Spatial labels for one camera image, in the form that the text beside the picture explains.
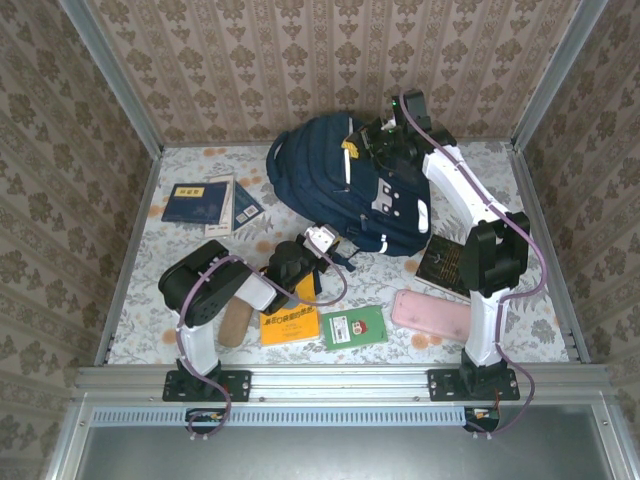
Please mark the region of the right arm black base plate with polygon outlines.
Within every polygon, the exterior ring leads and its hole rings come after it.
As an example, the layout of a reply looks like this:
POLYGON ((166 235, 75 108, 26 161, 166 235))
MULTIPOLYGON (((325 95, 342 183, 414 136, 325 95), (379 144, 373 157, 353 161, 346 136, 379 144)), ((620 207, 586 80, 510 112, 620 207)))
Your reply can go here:
POLYGON ((521 398, 515 372, 506 369, 484 384, 473 385, 464 379, 459 369, 430 369, 428 389, 433 402, 446 401, 515 401, 521 398))

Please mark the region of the black connector with orange plug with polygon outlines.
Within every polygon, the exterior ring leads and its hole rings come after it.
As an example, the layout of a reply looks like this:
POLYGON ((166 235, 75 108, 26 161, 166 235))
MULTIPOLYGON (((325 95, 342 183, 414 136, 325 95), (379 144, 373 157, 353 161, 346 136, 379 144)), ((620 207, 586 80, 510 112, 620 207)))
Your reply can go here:
POLYGON ((466 407, 464 416, 465 425, 463 428, 471 433, 493 433, 500 422, 500 413, 497 407, 466 407))
POLYGON ((192 439, 208 438, 226 422, 226 409, 188 409, 185 413, 185 422, 185 428, 192 439))

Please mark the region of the navy book yellow label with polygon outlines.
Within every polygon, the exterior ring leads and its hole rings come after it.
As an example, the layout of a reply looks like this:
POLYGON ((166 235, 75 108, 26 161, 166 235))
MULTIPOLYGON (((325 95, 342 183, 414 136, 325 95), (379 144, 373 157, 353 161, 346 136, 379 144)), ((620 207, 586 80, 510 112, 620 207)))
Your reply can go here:
POLYGON ((227 190, 227 182, 175 184, 161 221, 217 224, 222 216, 227 190))

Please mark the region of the long aluminium frame rail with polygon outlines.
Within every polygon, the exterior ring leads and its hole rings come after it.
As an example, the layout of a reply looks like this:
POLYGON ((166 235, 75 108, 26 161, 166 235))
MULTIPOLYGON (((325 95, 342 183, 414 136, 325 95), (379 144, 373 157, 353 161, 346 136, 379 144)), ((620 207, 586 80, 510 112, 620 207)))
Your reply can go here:
MULTIPOLYGON (((426 405, 430 370, 447 364, 239 365, 252 372, 250 406, 426 405)), ((106 365, 79 370, 71 401, 159 406, 172 365, 106 365)), ((602 365, 534 363, 535 405, 591 404, 615 398, 602 365)))

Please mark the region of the black book gold print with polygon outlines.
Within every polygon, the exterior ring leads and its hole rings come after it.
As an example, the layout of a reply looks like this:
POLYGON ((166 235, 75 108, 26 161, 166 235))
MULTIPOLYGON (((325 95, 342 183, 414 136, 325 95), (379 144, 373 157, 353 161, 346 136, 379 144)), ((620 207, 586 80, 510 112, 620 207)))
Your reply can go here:
POLYGON ((469 303, 470 291, 459 272, 463 246, 440 235, 432 235, 427 244, 415 278, 432 288, 469 303))

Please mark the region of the green notebook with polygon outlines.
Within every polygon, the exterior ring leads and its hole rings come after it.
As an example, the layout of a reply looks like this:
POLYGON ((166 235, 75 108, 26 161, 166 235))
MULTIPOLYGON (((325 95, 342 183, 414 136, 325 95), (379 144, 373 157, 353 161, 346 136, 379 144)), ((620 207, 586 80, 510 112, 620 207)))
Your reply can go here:
POLYGON ((322 316, 326 348, 329 351, 385 343, 387 329, 380 306, 367 306, 322 316))

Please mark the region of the white book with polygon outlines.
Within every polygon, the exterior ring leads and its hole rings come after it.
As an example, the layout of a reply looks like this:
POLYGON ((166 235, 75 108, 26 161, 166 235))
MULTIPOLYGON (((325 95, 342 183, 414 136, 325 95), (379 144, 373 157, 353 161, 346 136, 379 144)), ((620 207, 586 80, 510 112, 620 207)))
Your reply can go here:
POLYGON ((233 211, 235 200, 235 176, 221 175, 212 177, 213 183, 224 183, 226 185, 226 192, 224 198, 224 205, 221 210, 220 220, 217 224, 206 225, 204 235, 206 238, 217 238, 228 236, 233 231, 233 211))

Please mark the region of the blue book with barcode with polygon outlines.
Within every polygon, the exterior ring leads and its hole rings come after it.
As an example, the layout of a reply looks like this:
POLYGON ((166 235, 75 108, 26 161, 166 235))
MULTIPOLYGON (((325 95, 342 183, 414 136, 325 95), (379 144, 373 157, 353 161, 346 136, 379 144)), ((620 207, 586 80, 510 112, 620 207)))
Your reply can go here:
POLYGON ((264 208, 239 183, 234 185, 233 231, 240 230, 264 213, 264 208))

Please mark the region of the pink pencil case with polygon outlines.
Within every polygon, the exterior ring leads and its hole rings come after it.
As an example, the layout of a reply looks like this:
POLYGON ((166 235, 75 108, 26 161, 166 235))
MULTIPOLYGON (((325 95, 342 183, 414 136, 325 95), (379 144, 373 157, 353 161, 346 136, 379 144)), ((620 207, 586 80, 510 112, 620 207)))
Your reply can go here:
POLYGON ((464 343, 471 325, 471 308, 434 296, 400 290, 391 313, 394 324, 464 343))

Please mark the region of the aluminium corner post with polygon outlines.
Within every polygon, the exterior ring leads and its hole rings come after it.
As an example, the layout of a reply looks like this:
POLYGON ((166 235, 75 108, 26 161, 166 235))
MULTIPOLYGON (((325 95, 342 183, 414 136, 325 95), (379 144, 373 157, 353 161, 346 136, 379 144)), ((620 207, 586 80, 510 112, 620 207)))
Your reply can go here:
POLYGON ((153 160, 162 155, 163 141, 116 58, 114 49, 86 0, 59 0, 94 62, 153 160))
POLYGON ((580 0, 511 137, 516 150, 523 150, 529 143, 607 3, 608 0, 580 0))

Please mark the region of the navy blue backpack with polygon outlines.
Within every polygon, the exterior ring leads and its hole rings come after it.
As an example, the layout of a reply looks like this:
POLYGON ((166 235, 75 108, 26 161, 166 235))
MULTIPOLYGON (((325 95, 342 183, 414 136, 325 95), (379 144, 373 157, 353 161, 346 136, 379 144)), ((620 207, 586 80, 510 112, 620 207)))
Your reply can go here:
POLYGON ((266 158, 269 181, 289 208, 332 227, 358 250, 412 256, 431 237, 429 182, 386 147, 353 159, 343 142, 363 126, 341 112, 280 134, 266 158))

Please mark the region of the floral tablecloth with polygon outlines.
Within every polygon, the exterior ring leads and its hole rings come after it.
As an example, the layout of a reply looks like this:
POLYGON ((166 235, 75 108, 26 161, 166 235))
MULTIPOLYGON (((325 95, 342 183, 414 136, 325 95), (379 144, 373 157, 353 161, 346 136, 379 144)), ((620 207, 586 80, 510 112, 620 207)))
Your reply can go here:
MULTIPOLYGON (((126 293, 109 360, 113 364, 171 364, 178 350, 177 317, 165 305, 158 289, 161 275, 173 264, 204 244, 200 225, 162 222, 169 195, 177 183, 200 183, 221 175, 235 176, 264 208, 264 213, 223 239, 224 246, 254 266, 263 266, 275 246, 292 240, 308 221, 282 204, 266 174, 264 146, 181 147, 167 149, 147 215, 135 266, 126 293)), ((393 309, 402 289, 429 293, 415 278, 420 255, 389 257, 361 253, 342 241, 341 254, 354 264, 353 272, 330 270, 320 279, 321 300, 328 311, 380 306, 385 315, 393 309)), ((570 361, 548 292, 536 292, 540 265, 529 261, 522 276, 520 299, 509 306, 502 347, 523 363, 570 361)), ((257 320, 249 324, 244 341, 236 348, 220 348, 224 365, 265 364, 418 364, 456 363, 461 346, 454 341, 387 324, 388 341, 358 348, 329 351, 323 338, 276 346, 262 346, 257 320)))

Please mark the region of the yellow cartoon book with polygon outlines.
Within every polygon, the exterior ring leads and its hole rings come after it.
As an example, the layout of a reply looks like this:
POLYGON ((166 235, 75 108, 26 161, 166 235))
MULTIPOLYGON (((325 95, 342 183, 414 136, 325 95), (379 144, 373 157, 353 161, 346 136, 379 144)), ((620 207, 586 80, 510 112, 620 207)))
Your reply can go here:
POLYGON ((272 315, 261 313, 259 326, 262 346, 310 341, 319 338, 320 316, 316 307, 300 303, 272 315))

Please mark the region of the grey metal sheet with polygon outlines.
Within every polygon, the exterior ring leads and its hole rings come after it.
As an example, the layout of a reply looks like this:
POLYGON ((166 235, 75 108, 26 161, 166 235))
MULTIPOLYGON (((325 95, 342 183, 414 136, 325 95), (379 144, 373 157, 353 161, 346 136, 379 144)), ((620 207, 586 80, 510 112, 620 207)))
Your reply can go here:
POLYGON ((640 480, 617 407, 535 406, 491 437, 455 426, 97 423, 74 408, 46 480, 640 480))

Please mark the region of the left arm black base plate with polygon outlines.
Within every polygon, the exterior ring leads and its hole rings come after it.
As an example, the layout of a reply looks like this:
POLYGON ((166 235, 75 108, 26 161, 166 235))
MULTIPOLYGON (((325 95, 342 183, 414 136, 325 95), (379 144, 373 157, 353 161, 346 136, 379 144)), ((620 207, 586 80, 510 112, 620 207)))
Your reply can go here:
MULTIPOLYGON (((219 384, 233 402, 249 400, 251 371, 218 369, 208 375, 208 378, 219 384)), ((224 402, 224 395, 186 370, 178 369, 166 374, 162 399, 165 402, 224 402)))

